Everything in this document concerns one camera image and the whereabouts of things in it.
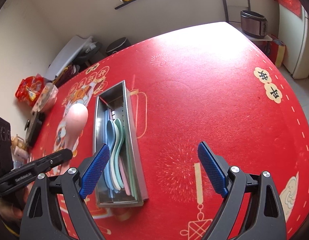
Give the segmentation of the person's left hand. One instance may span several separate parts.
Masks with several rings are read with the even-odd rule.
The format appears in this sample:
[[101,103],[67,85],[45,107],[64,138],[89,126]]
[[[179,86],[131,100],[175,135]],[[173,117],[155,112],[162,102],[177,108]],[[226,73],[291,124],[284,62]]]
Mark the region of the person's left hand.
[[0,219],[5,225],[20,226],[24,210],[16,205],[0,198]]

